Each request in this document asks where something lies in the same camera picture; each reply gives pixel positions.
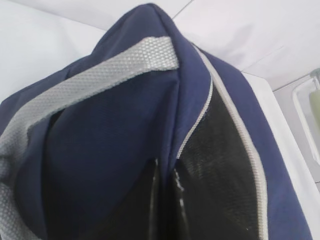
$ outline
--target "white ceiling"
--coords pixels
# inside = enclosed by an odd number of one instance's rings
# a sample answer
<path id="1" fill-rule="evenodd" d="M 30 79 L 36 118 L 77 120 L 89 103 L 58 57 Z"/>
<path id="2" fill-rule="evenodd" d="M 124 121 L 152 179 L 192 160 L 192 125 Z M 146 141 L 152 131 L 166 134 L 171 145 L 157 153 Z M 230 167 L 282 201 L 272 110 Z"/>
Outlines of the white ceiling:
<path id="1" fill-rule="evenodd" d="M 174 17 L 190 0 L 13 0 L 103 30 L 134 7 L 153 2 Z"/>
<path id="2" fill-rule="evenodd" d="M 319 0 L 195 0 L 175 19 L 191 41 L 277 89 L 320 67 Z"/>
<path id="3" fill-rule="evenodd" d="M 149 2 L 14 1 L 104 30 L 131 8 Z M 320 67 L 319 0 L 189 1 L 153 2 L 171 17 L 179 13 L 174 21 L 192 42 L 246 73 L 267 79 L 273 89 Z"/>

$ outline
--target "navy fabric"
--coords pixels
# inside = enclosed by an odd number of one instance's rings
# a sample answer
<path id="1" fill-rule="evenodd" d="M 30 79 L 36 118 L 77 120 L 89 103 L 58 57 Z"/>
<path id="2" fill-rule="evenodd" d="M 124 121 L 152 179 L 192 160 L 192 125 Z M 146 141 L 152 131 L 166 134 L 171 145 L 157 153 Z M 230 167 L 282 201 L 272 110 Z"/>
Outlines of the navy fabric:
<path id="1" fill-rule="evenodd" d="M 312 240 L 278 145 L 252 88 L 239 70 L 205 55 L 221 77 L 260 155 L 267 180 L 269 239 Z"/>
<path id="2" fill-rule="evenodd" d="M 172 38 L 179 70 L 135 77 L 68 107 L 50 129 L 50 119 L 46 119 L 32 131 L 15 196 L 25 223 L 43 240 L 47 231 L 56 230 L 46 226 L 44 218 L 53 212 L 44 212 L 44 204 L 56 213 L 57 219 L 50 218 L 50 225 L 59 222 L 59 231 L 74 239 L 79 229 L 85 232 L 114 208 L 148 159 L 159 159 L 165 182 L 207 99 L 210 75 L 170 17 L 147 4 L 124 15 L 91 55 L 1 104 L 0 134 L 19 108 L 37 95 L 150 36 Z M 260 154 L 267 179 L 269 239 L 311 240 L 278 146 L 251 87 L 234 67 L 206 55 Z"/>

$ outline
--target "white surface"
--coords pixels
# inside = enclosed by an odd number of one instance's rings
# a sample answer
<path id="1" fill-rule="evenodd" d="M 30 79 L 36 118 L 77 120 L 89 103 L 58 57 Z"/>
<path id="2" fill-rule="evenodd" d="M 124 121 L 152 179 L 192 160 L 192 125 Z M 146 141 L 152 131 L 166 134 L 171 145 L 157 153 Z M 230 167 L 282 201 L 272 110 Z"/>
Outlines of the white surface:
<path id="1" fill-rule="evenodd" d="M 175 19 L 191 41 L 277 89 L 320 66 L 319 0 L 195 0 Z"/>
<path id="2" fill-rule="evenodd" d="M 320 239 L 320 193 L 268 82 L 243 74 L 271 127 L 313 239 Z"/>
<path id="3" fill-rule="evenodd" d="M 320 165 L 314 160 L 306 133 L 300 121 L 297 109 L 293 101 L 294 89 L 310 78 L 303 77 L 274 92 L 275 98 L 281 107 L 283 115 L 291 129 L 291 132 L 300 148 L 303 158 L 309 167 L 315 182 L 320 182 Z"/>
<path id="4" fill-rule="evenodd" d="M 123 14 L 134 7 L 155 3 L 172 18 L 190 0 L 14 0 L 100 29 L 109 29 Z"/>
<path id="5" fill-rule="evenodd" d="M 104 31 L 0 0 L 0 102 L 90 54 Z"/>

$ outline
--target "zipper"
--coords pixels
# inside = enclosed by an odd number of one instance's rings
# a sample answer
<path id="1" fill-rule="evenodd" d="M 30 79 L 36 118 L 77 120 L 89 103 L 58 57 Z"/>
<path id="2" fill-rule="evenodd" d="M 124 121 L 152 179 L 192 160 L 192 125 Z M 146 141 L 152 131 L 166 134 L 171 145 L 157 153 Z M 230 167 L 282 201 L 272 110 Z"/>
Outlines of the zipper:
<path id="1" fill-rule="evenodd" d="M 222 79 L 220 78 L 219 74 L 215 70 L 215 68 L 212 66 L 208 58 L 197 48 L 195 47 L 195 50 L 198 52 L 199 56 L 201 57 L 204 65 L 208 69 L 210 76 L 211 76 L 211 84 L 210 84 L 210 90 L 209 95 L 206 103 L 203 106 L 203 109 L 196 120 L 195 124 L 192 126 L 188 134 L 186 135 L 180 149 L 178 152 L 178 158 L 180 157 L 188 139 L 194 132 L 195 128 L 199 124 L 200 120 L 204 116 L 205 112 L 207 111 L 207 108 L 210 103 L 210 99 L 212 96 L 212 85 L 216 87 L 220 97 L 222 98 L 223 103 L 225 104 L 233 122 L 234 125 L 239 133 L 239 136 L 242 140 L 242 143 L 244 145 L 245 151 L 248 154 L 251 169 L 253 172 L 254 177 L 254 183 L 255 183 L 255 190 L 256 190 L 256 200 L 257 200 L 257 219 L 258 219 L 258 236 L 260 240 L 268 240 L 268 193 L 267 193 L 267 181 L 266 176 L 264 172 L 264 168 L 259 156 L 259 153 L 252 142 L 252 139 L 250 137 L 250 134 L 240 117 L 238 110 L 233 103 Z"/>

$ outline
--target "bag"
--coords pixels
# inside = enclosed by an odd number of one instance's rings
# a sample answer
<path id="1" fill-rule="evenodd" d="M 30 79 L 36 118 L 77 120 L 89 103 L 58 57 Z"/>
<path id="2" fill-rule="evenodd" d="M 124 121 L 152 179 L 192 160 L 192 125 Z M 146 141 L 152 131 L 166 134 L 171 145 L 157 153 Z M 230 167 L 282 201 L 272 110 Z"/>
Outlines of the bag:
<path id="1" fill-rule="evenodd" d="M 259 103 L 156 5 L 0 106 L 2 240 L 311 240 Z"/>

